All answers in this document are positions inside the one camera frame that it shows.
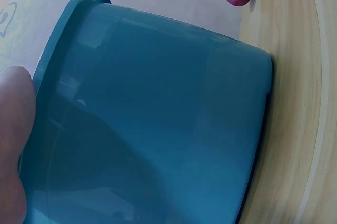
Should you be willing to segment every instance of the wooden table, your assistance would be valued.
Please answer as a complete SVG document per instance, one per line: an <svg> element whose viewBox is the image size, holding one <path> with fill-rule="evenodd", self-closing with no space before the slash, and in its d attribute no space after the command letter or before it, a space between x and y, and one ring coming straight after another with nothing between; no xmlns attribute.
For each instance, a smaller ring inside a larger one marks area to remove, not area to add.
<svg viewBox="0 0 337 224"><path fill-rule="evenodd" d="M275 77L241 223L337 223L337 0L256 0L241 40Z"/></svg>

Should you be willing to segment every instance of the wooden surface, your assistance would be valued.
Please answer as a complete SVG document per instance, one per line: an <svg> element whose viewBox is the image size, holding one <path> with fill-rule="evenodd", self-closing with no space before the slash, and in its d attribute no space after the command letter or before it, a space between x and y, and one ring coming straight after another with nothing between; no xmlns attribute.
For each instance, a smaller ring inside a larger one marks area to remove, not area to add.
<svg viewBox="0 0 337 224"><path fill-rule="evenodd" d="M240 37L275 78L241 223L337 223L337 0L256 0Z"/></svg>

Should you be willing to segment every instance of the plastic container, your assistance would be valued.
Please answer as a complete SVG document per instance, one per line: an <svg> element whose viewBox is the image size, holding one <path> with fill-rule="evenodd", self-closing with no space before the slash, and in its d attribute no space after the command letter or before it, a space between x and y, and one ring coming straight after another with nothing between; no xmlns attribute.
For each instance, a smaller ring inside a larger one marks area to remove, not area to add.
<svg viewBox="0 0 337 224"><path fill-rule="evenodd" d="M233 223L271 78L258 48L71 0L33 78L25 223Z"/></svg>

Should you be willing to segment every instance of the hand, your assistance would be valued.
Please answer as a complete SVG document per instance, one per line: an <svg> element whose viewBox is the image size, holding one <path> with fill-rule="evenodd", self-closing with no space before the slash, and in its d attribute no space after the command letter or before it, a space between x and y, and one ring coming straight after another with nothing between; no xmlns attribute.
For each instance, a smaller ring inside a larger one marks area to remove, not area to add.
<svg viewBox="0 0 337 224"><path fill-rule="evenodd" d="M22 67L0 72L0 223L21 224L27 205L17 172L35 116L35 91Z"/></svg>

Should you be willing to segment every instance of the bucket rim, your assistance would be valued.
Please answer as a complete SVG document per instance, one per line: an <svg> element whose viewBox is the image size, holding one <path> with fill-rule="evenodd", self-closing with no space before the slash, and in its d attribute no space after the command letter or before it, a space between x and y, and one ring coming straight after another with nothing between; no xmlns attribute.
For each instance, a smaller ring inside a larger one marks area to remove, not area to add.
<svg viewBox="0 0 337 224"><path fill-rule="evenodd" d="M39 89L41 87L42 80L49 65L49 61L52 58L55 48L58 45L59 39L64 31L64 28L68 24L68 20L73 15L78 5L84 0L70 0L64 8L61 16L59 17L48 42L40 56L35 73L33 75L33 84L35 88L36 97L38 96ZM107 3L110 4L110 0L91 0L93 3Z"/></svg>

